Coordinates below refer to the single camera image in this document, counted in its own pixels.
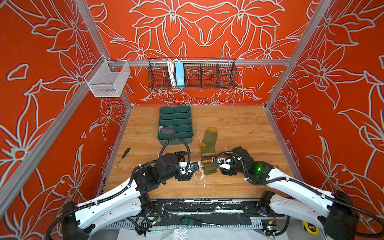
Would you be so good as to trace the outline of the green striped sock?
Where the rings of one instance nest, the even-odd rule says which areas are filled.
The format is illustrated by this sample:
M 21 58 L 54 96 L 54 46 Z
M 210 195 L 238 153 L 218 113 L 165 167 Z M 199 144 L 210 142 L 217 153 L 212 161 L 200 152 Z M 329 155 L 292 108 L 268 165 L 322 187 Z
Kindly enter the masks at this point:
M 217 138 L 218 129 L 209 127 L 200 143 L 202 166 L 205 175 L 211 175 L 217 172 L 217 166 L 212 163 L 212 159 L 217 155 L 215 148 Z

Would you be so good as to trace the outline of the purple striped sock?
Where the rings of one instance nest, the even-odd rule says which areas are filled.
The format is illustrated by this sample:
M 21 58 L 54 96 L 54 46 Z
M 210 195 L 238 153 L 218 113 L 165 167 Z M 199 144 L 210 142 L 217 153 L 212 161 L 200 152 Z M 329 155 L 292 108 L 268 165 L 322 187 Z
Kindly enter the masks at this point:
M 175 132 L 176 132 L 176 130 L 172 129 L 172 128 L 164 128 L 164 127 L 159 128 L 159 134 L 160 135 L 174 134 Z

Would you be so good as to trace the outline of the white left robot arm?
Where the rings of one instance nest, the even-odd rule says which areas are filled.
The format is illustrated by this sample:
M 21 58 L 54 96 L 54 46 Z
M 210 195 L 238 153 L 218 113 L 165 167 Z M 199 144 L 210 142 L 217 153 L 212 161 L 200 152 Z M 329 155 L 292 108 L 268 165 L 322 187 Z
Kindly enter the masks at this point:
M 66 204 L 45 238 L 51 240 L 54 227 L 60 224 L 63 239 L 87 240 L 111 223 L 147 214 L 152 209 L 149 192 L 172 178 L 189 181 L 200 168 L 198 162 L 185 161 L 184 156 L 184 152 L 167 153 L 135 167 L 131 177 L 114 189 L 81 204 Z

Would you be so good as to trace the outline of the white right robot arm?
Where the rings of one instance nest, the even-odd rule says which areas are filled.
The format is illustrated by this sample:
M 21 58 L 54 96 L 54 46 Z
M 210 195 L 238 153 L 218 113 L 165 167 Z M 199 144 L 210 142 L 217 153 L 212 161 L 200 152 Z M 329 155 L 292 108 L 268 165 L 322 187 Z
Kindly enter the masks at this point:
M 289 195 L 282 197 L 272 191 L 263 193 L 259 200 L 262 214 L 280 214 L 310 223 L 333 240 L 383 238 L 384 232 L 359 233 L 358 214 L 366 215 L 379 223 L 384 221 L 374 214 L 353 205 L 349 195 L 342 191 L 331 193 L 308 185 L 283 173 L 273 165 L 255 161 L 242 147 L 219 153 L 212 160 L 223 175 L 244 175 L 245 181 L 254 186 L 267 186 Z

